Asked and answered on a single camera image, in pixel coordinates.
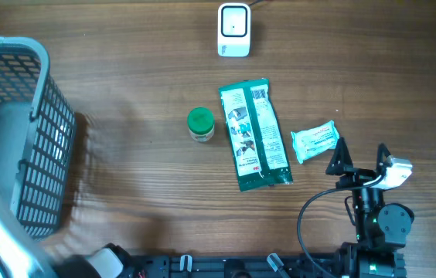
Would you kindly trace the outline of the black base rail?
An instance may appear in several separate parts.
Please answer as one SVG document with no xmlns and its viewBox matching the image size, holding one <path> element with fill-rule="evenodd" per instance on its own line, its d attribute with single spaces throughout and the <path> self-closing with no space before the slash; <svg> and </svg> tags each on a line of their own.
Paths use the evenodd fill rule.
<svg viewBox="0 0 436 278">
<path fill-rule="evenodd" d="M 282 256 L 273 267 L 265 256 L 134 256 L 137 277 L 232 278 L 232 277 L 327 277 L 304 255 Z"/>
</svg>

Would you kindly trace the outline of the teal wet wipes packet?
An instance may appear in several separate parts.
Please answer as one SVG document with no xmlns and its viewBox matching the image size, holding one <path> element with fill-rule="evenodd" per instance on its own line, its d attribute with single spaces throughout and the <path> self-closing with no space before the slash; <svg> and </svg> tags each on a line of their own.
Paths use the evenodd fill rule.
<svg viewBox="0 0 436 278">
<path fill-rule="evenodd" d="M 292 147 L 300 164 L 329 149 L 335 149 L 339 132 L 333 120 L 309 130 L 291 132 Z"/>
</svg>

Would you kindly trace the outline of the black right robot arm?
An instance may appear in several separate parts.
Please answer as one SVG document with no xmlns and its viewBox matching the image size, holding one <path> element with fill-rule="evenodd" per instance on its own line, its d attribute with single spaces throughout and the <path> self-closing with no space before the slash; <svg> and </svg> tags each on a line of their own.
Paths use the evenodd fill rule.
<svg viewBox="0 0 436 278">
<path fill-rule="evenodd" d="M 399 203 L 386 203 L 383 193 L 401 186 L 412 174 L 407 159 L 395 158 L 385 144 L 377 149 L 376 168 L 353 165 L 345 140 L 338 139 L 325 173 L 336 175 L 337 189 L 351 192 L 352 205 L 346 209 L 356 228 L 356 242 L 344 242 L 331 263 L 324 265 L 335 277 L 388 277 L 407 275 L 404 256 L 414 222 L 414 213 Z"/>
</svg>

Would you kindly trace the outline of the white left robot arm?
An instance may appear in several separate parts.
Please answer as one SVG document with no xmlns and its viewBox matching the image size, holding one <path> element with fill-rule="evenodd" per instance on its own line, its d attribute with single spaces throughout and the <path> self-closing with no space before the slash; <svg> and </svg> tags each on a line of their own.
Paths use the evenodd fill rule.
<svg viewBox="0 0 436 278">
<path fill-rule="evenodd" d="M 124 249 L 108 244 L 94 253 L 52 259 L 26 233 L 0 196 L 0 277 L 136 277 L 138 268 Z"/>
</svg>

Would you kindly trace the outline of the grey plastic mesh basket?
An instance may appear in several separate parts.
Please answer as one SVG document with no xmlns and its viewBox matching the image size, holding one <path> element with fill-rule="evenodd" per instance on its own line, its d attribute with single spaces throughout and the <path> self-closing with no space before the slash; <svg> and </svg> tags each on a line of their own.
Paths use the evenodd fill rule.
<svg viewBox="0 0 436 278">
<path fill-rule="evenodd" d="M 76 129 L 46 48 L 0 37 L 0 195 L 35 240 L 60 226 Z"/>
</svg>

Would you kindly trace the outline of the green 3M gloves packet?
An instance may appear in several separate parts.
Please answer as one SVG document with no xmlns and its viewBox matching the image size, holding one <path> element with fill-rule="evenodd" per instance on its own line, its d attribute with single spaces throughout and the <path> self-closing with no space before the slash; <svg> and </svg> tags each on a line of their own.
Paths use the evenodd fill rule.
<svg viewBox="0 0 436 278">
<path fill-rule="evenodd" d="M 242 192 L 293 182 L 269 92 L 268 79 L 219 88 L 237 182 Z"/>
</svg>

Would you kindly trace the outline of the white barcode scanner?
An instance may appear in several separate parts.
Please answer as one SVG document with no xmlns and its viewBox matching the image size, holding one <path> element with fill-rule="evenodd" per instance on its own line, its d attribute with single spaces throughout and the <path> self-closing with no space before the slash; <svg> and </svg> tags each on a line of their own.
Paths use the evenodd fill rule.
<svg viewBox="0 0 436 278">
<path fill-rule="evenodd" d="M 217 52 L 222 57 L 246 57 L 250 53 L 251 11 L 239 2 L 223 3 L 217 12 Z"/>
</svg>

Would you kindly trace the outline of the green lid jar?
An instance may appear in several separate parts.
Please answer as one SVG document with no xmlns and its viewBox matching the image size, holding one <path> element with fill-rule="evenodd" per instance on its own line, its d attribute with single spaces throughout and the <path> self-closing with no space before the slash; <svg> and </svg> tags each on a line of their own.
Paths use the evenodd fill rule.
<svg viewBox="0 0 436 278">
<path fill-rule="evenodd" d="M 187 125 L 190 136 L 195 141 L 206 142 L 214 135 L 214 116 L 206 107 L 192 109 L 187 117 Z"/>
</svg>

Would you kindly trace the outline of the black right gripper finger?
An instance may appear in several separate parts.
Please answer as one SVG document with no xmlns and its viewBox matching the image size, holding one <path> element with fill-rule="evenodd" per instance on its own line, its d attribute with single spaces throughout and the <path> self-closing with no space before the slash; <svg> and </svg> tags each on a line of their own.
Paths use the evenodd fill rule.
<svg viewBox="0 0 436 278">
<path fill-rule="evenodd" d="M 376 173 L 382 174 L 387 167 L 387 158 L 391 153 L 384 143 L 379 144 L 376 153 Z"/>
<path fill-rule="evenodd" d="M 349 154 L 344 137 L 337 140 L 332 159 L 327 166 L 325 173 L 327 175 L 341 176 L 354 172 L 353 161 Z"/>
</svg>

